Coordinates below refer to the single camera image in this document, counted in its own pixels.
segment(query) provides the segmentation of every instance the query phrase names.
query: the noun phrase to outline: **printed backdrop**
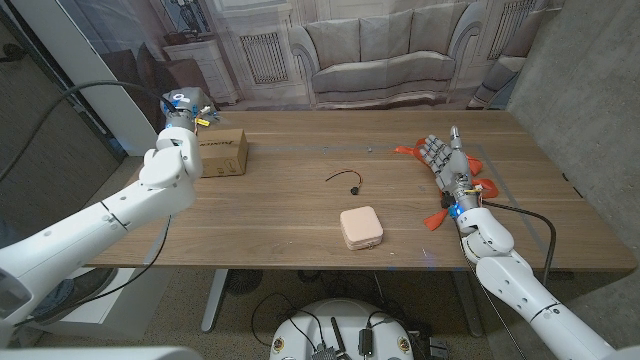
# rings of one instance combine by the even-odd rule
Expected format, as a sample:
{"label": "printed backdrop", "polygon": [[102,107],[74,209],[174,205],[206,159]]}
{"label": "printed backdrop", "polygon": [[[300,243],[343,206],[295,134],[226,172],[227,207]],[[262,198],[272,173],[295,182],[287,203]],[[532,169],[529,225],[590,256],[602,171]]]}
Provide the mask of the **printed backdrop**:
{"label": "printed backdrop", "polygon": [[[197,86],[224,110],[486,108],[524,64],[545,9],[562,5],[60,2],[119,80],[158,93]],[[157,122],[156,104],[131,96]]]}

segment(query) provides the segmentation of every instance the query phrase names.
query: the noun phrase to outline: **sofa cushion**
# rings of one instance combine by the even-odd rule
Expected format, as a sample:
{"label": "sofa cushion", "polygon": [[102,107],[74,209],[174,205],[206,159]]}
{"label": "sofa cushion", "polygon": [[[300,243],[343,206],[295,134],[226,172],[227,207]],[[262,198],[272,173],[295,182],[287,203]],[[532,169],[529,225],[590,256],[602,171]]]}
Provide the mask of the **sofa cushion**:
{"label": "sofa cushion", "polygon": [[[408,83],[388,87],[386,89],[375,89],[375,90],[363,90],[363,91],[335,91],[335,92],[324,92],[318,93],[316,95],[316,100],[319,103],[323,102],[354,102],[354,101],[363,101],[367,100],[382,100],[387,99],[388,102],[393,102],[395,100],[402,97],[404,100],[411,100],[413,98],[424,98],[425,94],[421,92],[432,92],[432,93],[443,93],[447,91],[449,87],[448,80],[420,80],[420,81],[411,81]],[[375,106],[385,105],[384,101],[374,101]]]}
{"label": "sofa cushion", "polygon": [[415,9],[409,52],[427,50],[446,54],[466,3],[439,4]]}
{"label": "sofa cushion", "polygon": [[305,26],[318,53],[320,68],[360,61],[360,21],[329,20]]}
{"label": "sofa cushion", "polygon": [[449,80],[455,61],[433,51],[418,51],[391,59],[333,65],[311,78],[313,91],[385,89],[409,81]]}
{"label": "sofa cushion", "polygon": [[389,59],[409,52],[413,10],[360,19],[360,61]]}

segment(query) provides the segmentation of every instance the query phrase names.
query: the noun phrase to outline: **gray sofa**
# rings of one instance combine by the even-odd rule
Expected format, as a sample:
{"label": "gray sofa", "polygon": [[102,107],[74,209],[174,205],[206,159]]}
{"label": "gray sofa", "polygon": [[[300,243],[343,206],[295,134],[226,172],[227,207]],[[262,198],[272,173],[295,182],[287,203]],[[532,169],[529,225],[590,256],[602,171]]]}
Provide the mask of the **gray sofa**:
{"label": "gray sofa", "polygon": [[312,107],[446,100],[483,19],[481,3],[439,4],[294,26],[289,44],[304,65]]}

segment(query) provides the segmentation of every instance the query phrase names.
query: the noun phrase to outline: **pink case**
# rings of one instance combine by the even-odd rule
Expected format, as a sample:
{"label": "pink case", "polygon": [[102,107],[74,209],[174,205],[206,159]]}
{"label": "pink case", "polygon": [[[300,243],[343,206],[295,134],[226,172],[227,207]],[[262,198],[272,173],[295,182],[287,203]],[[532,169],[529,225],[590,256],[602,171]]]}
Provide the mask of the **pink case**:
{"label": "pink case", "polygon": [[343,211],[340,227],[350,250],[369,248],[382,241],[382,225],[371,206]]}

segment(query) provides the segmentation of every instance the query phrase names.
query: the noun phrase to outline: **gray wall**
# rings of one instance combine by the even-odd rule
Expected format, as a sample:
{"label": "gray wall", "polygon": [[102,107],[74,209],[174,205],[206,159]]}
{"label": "gray wall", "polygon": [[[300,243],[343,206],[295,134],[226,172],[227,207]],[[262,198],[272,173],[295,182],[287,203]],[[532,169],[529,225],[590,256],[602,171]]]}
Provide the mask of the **gray wall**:
{"label": "gray wall", "polygon": [[[640,2],[570,0],[543,23],[507,106],[636,258],[640,258]],[[577,274],[550,284],[615,347],[640,344],[640,272],[611,283]],[[536,355],[538,340],[512,322]],[[504,333],[497,359],[518,358]]]}
{"label": "gray wall", "polygon": [[[0,23],[0,44],[6,43],[18,41]],[[61,92],[30,56],[0,64],[0,85],[3,169]],[[61,103],[0,182],[0,247],[16,240],[7,239],[4,222],[19,238],[32,235],[80,210],[118,165],[71,105]]]}

